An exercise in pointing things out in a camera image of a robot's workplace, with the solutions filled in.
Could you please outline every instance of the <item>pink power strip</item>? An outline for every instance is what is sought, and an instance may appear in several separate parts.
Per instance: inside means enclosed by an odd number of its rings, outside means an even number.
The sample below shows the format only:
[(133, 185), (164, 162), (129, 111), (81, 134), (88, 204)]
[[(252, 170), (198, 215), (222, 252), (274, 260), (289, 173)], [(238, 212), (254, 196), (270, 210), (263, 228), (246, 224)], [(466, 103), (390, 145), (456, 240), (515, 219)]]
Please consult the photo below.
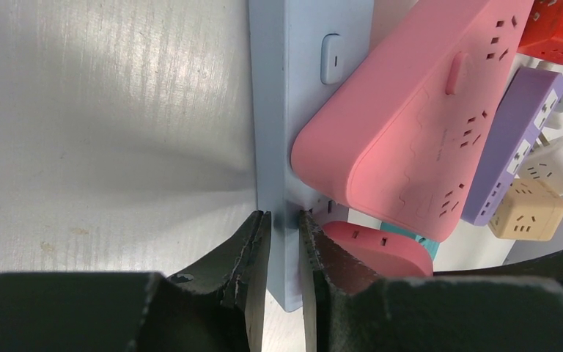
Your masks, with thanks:
[(380, 275), (433, 275), (433, 260), (430, 254), (421, 244), (409, 237), (344, 221), (330, 222), (323, 230), (338, 246)]
[(456, 227), (532, 0), (420, 0), (299, 133), (292, 168), (434, 241)]

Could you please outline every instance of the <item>tan socket cube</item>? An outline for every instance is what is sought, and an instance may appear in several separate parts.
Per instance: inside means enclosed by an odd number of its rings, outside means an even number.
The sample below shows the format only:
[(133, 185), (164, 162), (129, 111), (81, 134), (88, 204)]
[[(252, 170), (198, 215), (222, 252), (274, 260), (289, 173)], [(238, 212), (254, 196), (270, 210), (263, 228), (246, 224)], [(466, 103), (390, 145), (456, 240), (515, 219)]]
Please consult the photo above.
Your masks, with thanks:
[(489, 228), (497, 238), (549, 241), (563, 217), (563, 199), (546, 183), (515, 179)]

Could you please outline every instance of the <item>light blue switch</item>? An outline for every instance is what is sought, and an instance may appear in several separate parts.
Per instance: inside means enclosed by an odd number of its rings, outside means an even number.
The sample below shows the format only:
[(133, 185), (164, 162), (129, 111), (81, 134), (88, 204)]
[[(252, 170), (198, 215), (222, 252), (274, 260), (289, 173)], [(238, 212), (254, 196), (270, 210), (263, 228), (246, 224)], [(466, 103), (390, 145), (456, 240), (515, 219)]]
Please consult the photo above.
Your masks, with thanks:
[(323, 84), (336, 84), (344, 75), (344, 40), (338, 34), (329, 34), (323, 39), (320, 60), (320, 80)]

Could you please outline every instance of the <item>blue power strip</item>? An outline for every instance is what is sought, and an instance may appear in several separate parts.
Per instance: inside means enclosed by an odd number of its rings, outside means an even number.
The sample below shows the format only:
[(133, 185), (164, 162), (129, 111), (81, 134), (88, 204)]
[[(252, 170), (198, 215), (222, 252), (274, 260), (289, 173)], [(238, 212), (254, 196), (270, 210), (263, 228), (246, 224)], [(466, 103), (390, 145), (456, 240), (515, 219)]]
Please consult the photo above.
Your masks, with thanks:
[(381, 231), (387, 231), (392, 233), (397, 233), (398, 235), (404, 235), (415, 241), (418, 241), (430, 254), (430, 257), (435, 260), (435, 256), (437, 255), (437, 249), (439, 249), (439, 242), (435, 242), (433, 240), (429, 240), (428, 238), (423, 238), (420, 235), (416, 235), (415, 233), (409, 232), (407, 230), (401, 229), (400, 227), (387, 224), (382, 222), (380, 224)]

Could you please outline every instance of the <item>purple power strip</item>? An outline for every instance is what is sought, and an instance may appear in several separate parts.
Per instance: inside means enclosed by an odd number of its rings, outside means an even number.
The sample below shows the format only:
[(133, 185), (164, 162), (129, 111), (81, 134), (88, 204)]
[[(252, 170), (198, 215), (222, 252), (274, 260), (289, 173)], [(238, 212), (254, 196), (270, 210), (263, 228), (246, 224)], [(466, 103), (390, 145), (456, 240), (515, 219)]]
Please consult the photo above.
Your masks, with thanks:
[(497, 109), (461, 218), (489, 223), (563, 94), (561, 73), (522, 67)]

